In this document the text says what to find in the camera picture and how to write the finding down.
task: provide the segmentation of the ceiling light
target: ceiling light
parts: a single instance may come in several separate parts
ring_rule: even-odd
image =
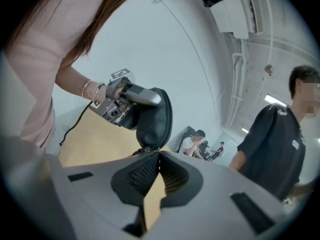
[[[276,99],[274,97],[271,97],[269,94],[267,96],[265,96],[264,100],[269,102],[269,103],[271,103],[271,104],[277,103],[277,104],[280,104],[282,106],[287,106],[287,104],[281,102],[280,100],[278,100],[278,99]]]

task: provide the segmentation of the person sitting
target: person sitting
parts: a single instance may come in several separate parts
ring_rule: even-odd
[[[222,155],[222,152],[224,151],[224,145],[225,143],[223,141],[220,142],[221,147],[219,147],[218,150],[213,151],[213,155],[208,159],[208,161],[213,161],[215,160],[217,157],[220,157]]]
[[[190,157],[195,154],[199,159],[204,160],[202,155],[197,151],[197,147],[202,143],[205,137],[206,134],[203,130],[197,130],[193,136],[187,137],[183,140],[179,154],[184,154]]]

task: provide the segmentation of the black mesh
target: black mesh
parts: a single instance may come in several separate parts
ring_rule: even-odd
[[[151,186],[155,182],[158,172],[158,156],[154,156],[148,162],[129,172],[126,180],[131,186],[133,186],[136,191],[138,191],[143,196],[146,196]]]
[[[160,157],[160,173],[168,194],[181,189],[189,179],[189,173],[185,168],[164,155]]]

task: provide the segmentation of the white shirt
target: white shirt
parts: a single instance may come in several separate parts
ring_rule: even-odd
[[[190,149],[195,143],[191,140],[191,137],[187,137],[182,141],[180,150],[179,150],[179,154],[183,154],[184,155],[184,151],[186,149]]]

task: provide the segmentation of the woman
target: woman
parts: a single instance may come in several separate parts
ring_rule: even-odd
[[[54,137],[55,84],[96,104],[105,99],[106,85],[81,75],[72,64],[89,53],[98,31],[125,1],[40,0],[26,14],[4,49],[10,67],[35,99],[21,139],[47,153],[59,153]]]

